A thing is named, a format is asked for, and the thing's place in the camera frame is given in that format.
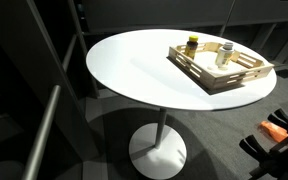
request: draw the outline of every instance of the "dark wall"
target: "dark wall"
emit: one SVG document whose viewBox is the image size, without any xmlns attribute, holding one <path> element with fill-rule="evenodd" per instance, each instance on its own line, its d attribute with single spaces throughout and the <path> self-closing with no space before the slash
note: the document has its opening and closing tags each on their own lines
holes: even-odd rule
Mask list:
<svg viewBox="0 0 288 180">
<path fill-rule="evenodd" d="M 75 31 L 68 3 L 63 0 L 37 0 L 34 2 L 52 39 L 59 59 L 63 61 L 68 44 Z"/>
<path fill-rule="evenodd" d="M 288 22 L 277 23 L 260 53 L 269 60 L 275 60 L 288 41 Z"/>
<path fill-rule="evenodd" d="M 7 114 L 23 129 L 0 142 L 0 161 L 16 160 L 25 165 L 44 107 L 12 61 L 0 47 L 0 114 Z M 54 123 L 46 146 L 39 179 L 50 179 L 79 163 L 80 159 Z"/>
<path fill-rule="evenodd" d="M 90 32 L 224 24 L 233 0 L 83 0 Z M 229 25 L 288 21 L 288 1 L 236 0 Z"/>
<path fill-rule="evenodd" d="M 0 46 L 44 107 L 52 88 L 61 86 L 53 125 L 74 152 L 61 156 L 66 149 L 58 146 L 54 147 L 54 156 L 61 156 L 58 159 L 64 163 L 81 163 L 97 156 L 91 130 L 34 1 L 0 0 Z"/>
</svg>

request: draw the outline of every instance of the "yellow lid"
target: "yellow lid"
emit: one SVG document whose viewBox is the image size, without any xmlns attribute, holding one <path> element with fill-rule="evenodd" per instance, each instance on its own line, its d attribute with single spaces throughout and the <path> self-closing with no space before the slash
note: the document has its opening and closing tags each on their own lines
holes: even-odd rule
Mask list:
<svg viewBox="0 0 288 180">
<path fill-rule="evenodd" d="M 196 42 L 198 40 L 198 36 L 192 35 L 190 36 L 189 40 L 192 42 Z"/>
</svg>

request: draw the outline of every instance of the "jar lid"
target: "jar lid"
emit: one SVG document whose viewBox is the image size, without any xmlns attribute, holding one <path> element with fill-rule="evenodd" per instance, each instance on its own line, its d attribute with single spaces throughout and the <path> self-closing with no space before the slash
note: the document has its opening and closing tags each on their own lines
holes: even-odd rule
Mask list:
<svg viewBox="0 0 288 180">
<path fill-rule="evenodd" d="M 197 40 L 198 40 L 198 36 L 191 35 L 191 36 L 189 37 L 189 41 L 196 42 Z"/>
<path fill-rule="evenodd" d="M 223 48 L 226 49 L 226 50 L 232 50 L 233 49 L 233 43 L 225 42 Z"/>
</svg>

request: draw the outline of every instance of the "white round table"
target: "white round table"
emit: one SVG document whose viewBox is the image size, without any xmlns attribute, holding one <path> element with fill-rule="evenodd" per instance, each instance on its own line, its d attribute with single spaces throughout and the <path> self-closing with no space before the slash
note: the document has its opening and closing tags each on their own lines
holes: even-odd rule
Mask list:
<svg viewBox="0 0 288 180">
<path fill-rule="evenodd" d="M 243 87 L 207 93 L 167 59 L 169 47 L 186 44 L 190 35 L 197 35 L 199 42 L 230 41 L 190 31 L 140 30 L 106 38 L 87 54 L 90 73 L 104 86 L 127 98 L 161 108 L 159 122 L 139 128 L 129 145 L 135 168 L 152 179 L 175 176 L 186 161 L 183 139 L 165 125 L 166 109 L 207 111 L 240 107 L 264 98 L 276 84 L 272 70 L 267 77 L 245 82 Z M 267 63 L 256 52 L 233 43 L 238 51 Z"/>
</svg>

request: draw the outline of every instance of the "table top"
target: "table top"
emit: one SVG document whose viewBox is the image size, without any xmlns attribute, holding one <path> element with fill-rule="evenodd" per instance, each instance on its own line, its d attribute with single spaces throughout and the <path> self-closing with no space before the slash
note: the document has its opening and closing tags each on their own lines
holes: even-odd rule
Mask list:
<svg viewBox="0 0 288 180">
<path fill-rule="evenodd" d="M 244 82 L 242 87 L 216 93 L 205 91 L 167 59 L 169 47 L 185 45 L 190 35 L 197 35 L 198 42 L 233 42 L 182 30 L 131 31 L 94 45 L 87 54 L 87 67 L 94 78 L 110 90 L 139 102 L 170 109 L 236 108 L 258 101 L 274 89 L 276 74 L 272 69 L 267 77 Z M 233 43 L 236 50 L 267 63 L 258 53 Z"/>
</svg>

